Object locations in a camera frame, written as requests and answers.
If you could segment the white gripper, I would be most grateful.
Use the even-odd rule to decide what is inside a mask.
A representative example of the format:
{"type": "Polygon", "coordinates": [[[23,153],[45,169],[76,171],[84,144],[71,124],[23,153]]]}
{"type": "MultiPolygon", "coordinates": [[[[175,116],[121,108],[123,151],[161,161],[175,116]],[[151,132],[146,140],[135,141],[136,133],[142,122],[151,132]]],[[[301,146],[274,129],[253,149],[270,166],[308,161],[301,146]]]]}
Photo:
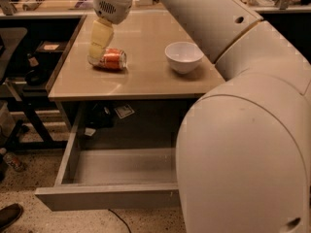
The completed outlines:
{"type": "Polygon", "coordinates": [[[93,0],[93,8],[101,17],[93,22],[88,56],[99,59],[110,45],[113,36],[113,24],[123,22],[130,11],[133,0],[93,0]]]}

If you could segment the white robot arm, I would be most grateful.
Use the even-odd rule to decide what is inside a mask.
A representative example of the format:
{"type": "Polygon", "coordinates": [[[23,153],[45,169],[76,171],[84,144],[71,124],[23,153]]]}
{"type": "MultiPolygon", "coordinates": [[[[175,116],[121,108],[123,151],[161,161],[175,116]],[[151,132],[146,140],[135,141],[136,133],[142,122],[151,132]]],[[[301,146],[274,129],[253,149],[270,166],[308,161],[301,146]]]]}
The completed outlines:
{"type": "Polygon", "coordinates": [[[159,0],[223,76],[176,142],[187,233],[310,233],[310,66],[239,0],[159,0]]]}

